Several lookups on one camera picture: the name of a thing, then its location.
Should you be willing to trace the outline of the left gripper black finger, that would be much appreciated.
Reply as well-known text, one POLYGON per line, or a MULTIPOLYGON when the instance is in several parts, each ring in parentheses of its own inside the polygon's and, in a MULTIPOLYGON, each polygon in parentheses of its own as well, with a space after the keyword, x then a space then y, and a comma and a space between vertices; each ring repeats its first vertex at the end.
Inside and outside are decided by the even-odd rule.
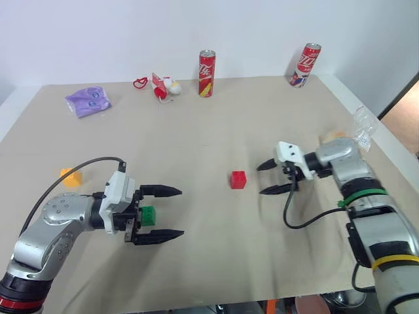
POLYGON ((182 195, 182 191, 171 186, 162 184, 145 184, 140 186, 143 196, 154 196, 155 198, 168 198, 172 196, 182 195))
POLYGON ((146 234, 136 234, 132 238, 132 243, 134 245, 158 245, 173 240, 177 237, 180 237, 184 233, 185 232, 183 230, 151 230, 149 233, 146 234))

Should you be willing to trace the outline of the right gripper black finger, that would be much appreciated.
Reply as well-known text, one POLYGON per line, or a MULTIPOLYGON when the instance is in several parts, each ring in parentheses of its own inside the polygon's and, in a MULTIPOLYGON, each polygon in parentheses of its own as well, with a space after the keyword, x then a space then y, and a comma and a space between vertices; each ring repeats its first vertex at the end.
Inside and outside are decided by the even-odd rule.
POLYGON ((282 184, 282 185, 272 185, 269 186, 262 191, 259 192, 259 194, 262 195, 280 195, 284 193, 288 193, 291 191, 291 188, 293 187, 292 183, 282 184))
POLYGON ((271 158, 271 159, 269 159, 269 160, 267 160, 267 161, 263 162, 262 164, 260 164, 260 165, 256 168, 256 170, 257 170, 257 171, 266 171, 266 170, 269 170, 269 169, 273 169, 273 168, 275 168, 275 167, 277 167, 277 166, 278 166, 277 161, 275 161, 275 159, 274 159, 274 158, 271 158))

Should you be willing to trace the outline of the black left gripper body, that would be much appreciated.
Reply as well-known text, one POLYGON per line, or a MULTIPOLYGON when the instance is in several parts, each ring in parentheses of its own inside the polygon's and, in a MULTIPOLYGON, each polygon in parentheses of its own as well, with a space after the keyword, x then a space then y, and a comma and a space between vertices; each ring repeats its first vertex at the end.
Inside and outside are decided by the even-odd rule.
POLYGON ((139 245, 138 231, 141 228, 141 200, 143 200, 143 189, 140 186, 134 191, 131 203, 121 213, 113 214, 114 229, 124 232, 124 241, 139 245))

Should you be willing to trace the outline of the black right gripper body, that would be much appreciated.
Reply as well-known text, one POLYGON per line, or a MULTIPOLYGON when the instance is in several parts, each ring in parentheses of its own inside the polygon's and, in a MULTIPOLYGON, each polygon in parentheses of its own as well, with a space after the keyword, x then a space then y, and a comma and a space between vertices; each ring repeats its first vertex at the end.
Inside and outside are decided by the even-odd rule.
POLYGON ((299 191, 299 181, 303 180, 303 173, 300 167, 293 162, 285 162, 282 166, 283 174, 290 180, 290 183, 285 184, 284 192, 299 191))

